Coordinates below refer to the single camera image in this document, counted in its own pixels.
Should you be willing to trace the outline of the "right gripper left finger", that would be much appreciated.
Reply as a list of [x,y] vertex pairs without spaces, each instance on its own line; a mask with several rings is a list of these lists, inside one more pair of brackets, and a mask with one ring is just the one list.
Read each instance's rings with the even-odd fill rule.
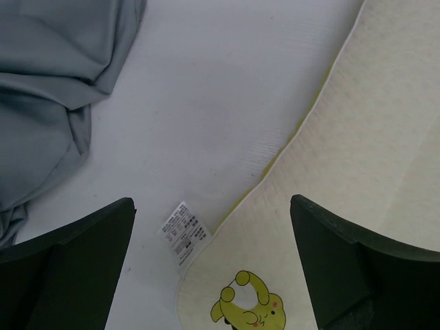
[[1,250],[2,329],[104,329],[136,209],[121,198]]

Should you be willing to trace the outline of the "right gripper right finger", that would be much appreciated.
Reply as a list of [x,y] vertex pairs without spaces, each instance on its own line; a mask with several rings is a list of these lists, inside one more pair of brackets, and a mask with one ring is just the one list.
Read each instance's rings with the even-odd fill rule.
[[439,253],[294,195],[291,222],[319,329],[438,329]]

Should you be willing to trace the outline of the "cream yellow pillow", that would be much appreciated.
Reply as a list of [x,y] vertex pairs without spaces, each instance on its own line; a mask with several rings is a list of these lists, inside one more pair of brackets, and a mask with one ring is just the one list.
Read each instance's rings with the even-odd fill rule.
[[303,195],[370,230],[439,249],[439,2],[365,1],[313,107],[179,287],[183,329],[229,329],[212,306],[238,272],[316,329],[290,217]]

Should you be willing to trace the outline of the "grey pillowcase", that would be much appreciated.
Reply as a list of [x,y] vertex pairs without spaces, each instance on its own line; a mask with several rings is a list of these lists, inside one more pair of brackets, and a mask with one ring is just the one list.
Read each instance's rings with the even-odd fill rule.
[[26,205],[85,161],[91,106],[110,96],[145,1],[1,2],[1,246]]

